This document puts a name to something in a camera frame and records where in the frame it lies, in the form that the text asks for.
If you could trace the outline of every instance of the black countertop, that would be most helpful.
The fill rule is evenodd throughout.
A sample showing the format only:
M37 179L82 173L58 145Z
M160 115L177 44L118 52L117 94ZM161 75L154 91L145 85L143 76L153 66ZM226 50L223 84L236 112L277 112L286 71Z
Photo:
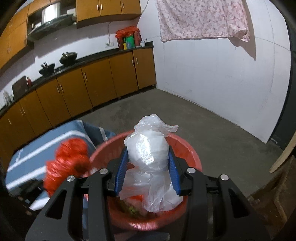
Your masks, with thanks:
M119 50L118 48L116 48L116 49L106 50L106 51L103 51L103 52L94 53L94 54L91 54L91 55L76 59L76 62L71 66L58 67L58 68L54 69L54 73L52 75L50 75L48 77L41 76L40 78L33 81L32 82L33 85L30 88L28 88L27 91L22 96L19 96L18 98L14 99L13 103L11 105L2 107L2 109L0 110L0 117L3 114L5 114L7 112L7 110L9 110L9 108L14 103L18 102L25 95L29 94L30 92L37 89L41 85L44 85L45 83L51 81L52 79L56 78L57 76L59 76L59 75L61 75L63 73L66 73L66 72L68 72L68 71L70 71L72 69L78 68L80 66L86 65L89 62L99 60L101 58L105 58L105 57L109 57L109 56L113 56L113 55L117 55L117 54L122 54L122 53L127 53L127 52L131 52L133 50L136 50L136 49L143 49L143 48L153 48L153 42L152 41L147 42L145 47L132 48L132 49L127 49L127 50Z

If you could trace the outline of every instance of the white stripe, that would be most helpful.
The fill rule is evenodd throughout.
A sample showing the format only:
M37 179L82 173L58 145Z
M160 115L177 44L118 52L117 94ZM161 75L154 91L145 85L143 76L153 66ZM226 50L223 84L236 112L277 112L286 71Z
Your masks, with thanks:
M45 197L45 198L42 198L42 199L39 199L39 200L35 200L31 206L30 206L30 209L35 211L35 210L39 210L39 209L42 209L45 204L48 202L49 200L49 197Z
M34 177L37 177L37 176L43 174L43 173L46 173L46 166L40 167L40 168L38 168L38 169L36 169L36 170L26 174L26 175L23 175L22 177L20 177L18 179L12 181L11 183L8 183L6 185L6 188L7 189L12 189L12 188L14 188L14 187L16 187L16 186L30 180L30 179L32 179Z
M99 127L99 129L100 129L100 131L101 131L101 134L102 134L102 137L103 137L104 141L107 141L108 138L106 137L106 133L105 133L104 129L101 128L101 127Z
M12 169L16 168L18 165L22 164L23 162L31 159L32 157L38 155L40 152L46 150L47 148L51 147L52 145L60 142L63 139L66 139L69 136L79 136L79 137L84 137L86 138L94 147L95 145L93 144L93 142L91 141L91 139L89 138L89 136L85 133L82 133L80 131L68 131L63 135L60 135L59 137L51 140L50 142L47 142L46 144L44 144L43 146L37 148L35 151L31 152L30 154L26 155L25 157L23 157L22 159L20 159L17 163L12 164L7 172L10 172Z

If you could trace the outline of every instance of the kitchen cabinet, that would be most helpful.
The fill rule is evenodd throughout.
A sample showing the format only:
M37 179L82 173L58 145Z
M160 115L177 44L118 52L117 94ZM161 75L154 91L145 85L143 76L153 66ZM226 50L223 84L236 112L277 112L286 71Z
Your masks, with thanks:
M42 9L50 4L50 0L34 0L29 5L28 15L35 13L39 9Z
M10 107L6 115L10 124L9 132L13 134L13 142L17 148L35 137L35 133L24 115L19 102Z
M10 19L9 23L6 25L5 29L3 30L3 33L1 34L0 38L8 37L10 34L10 29L11 29L11 23L12 19Z
M17 12L13 16L12 22L11 22L11 28L10 28L11 31L15 30L23 22L27 22L28 10L29 10L29 5L21 9L19 12Z
M141 14L139 0L120 0L122 14Z
M0 68L9 60L9 44L8 38L0 38Z
M39 136L52 127L42 108L36 91L32 91L31 93L23 97L20 100L20 105L23 114L26 116L29 123L31 124L36 136Z
M7 126L4 124L4 118L0 120L0 158L4 171L7 170L14 149L11 141L6 135Z
M27 22L23 22L21 25L10 32L9 35L9 58L12 58L23 48L27 46L26 40Z
M83 66L81 70L93 106L117 98L109 58Z
M71 118L56 79L39 87L36 92L53 127Z
M122 14L120 0L99 0L101 16Z
M95 18L100 16L99 0L76 0L77 21Z
M92 108L81 68L57 78L66 106L72 117Z
M114 87L117 96L123 96L138 90L133 53L109 57Z
M156 84L153 50L133 50L133 58L136 67L139 89Z

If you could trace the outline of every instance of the pot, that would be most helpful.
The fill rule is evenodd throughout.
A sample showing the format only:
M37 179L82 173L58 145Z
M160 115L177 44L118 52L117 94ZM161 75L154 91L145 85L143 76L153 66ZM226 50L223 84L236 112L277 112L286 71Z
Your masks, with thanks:
M39 70L39 73L43 76L50 76L54 73L54 66L55 63L47 65L47 63L45 62L41 65L42 69Z
M63 53L63 56L59 61L64 66L70 66L75 63L76 58L77 58L76 52L66 52L66 53Z

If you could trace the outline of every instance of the white wall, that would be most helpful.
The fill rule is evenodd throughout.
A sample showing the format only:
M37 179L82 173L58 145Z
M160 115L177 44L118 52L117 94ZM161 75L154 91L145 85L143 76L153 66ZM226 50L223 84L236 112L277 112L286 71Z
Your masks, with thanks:
M144 9L147 0L141 0ZM142 38L154 43L157 87L190 100L239 125L266 142L279 118L290 75L290 45L284 18L269 0L247 0L250 11L249 43L238 39L160 41L155 0L149 0L135 21L112 22L110 40L117 47L115 32L137 24ZM55 63L63 52L78 58L104 51L108 23L76 29L70 26L37 41L35 48L0 77L3 91L23 75L40 77L40 64Z
M142 9L146 3L141 0ZM222 116L266 143L287 93L290 43L285 20L269 0L247 0L247 6L249 43L238 39L162 43L154 0L149 0L137 26L142 37L154 43L157 88Z

